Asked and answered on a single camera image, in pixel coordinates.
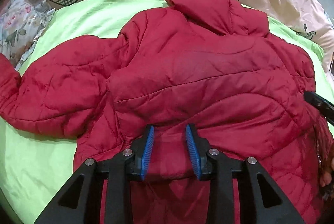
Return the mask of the person's right hand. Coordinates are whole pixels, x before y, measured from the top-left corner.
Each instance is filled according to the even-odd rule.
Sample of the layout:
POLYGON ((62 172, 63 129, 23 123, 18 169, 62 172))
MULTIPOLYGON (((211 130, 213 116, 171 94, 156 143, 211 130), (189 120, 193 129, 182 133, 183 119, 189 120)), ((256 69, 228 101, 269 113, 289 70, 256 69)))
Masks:
POLYGON ((320 186, 325 187, 326 185, 329 185, 332 181, 332 173, 334 169, 334 163, 333 163, 333 157, 334 157, 334 148, 333 145, 331 146, 331 150, 328 154, 328 157, 326 161, 323 164, 323 170, 320 177, 320 186))

